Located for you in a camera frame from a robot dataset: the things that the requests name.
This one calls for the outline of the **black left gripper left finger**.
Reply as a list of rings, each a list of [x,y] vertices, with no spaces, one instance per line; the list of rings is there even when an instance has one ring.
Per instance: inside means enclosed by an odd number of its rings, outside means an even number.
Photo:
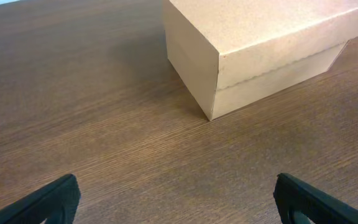
[[[73,174],[66,174],[0,210],[0,224],[73,223],[81,193]]]

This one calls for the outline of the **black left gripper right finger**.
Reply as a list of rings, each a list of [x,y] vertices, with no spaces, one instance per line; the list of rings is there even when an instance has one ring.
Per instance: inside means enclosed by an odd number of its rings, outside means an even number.
[[[358,210],[296,177],[277,175],[273,197],[284,224],[358,224]]]

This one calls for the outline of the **brown cardboard box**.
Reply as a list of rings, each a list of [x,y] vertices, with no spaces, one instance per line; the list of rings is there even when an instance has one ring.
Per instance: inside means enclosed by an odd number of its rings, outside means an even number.
[[[210,120],[328,71],[358,0],[164,0],[167,57]]]

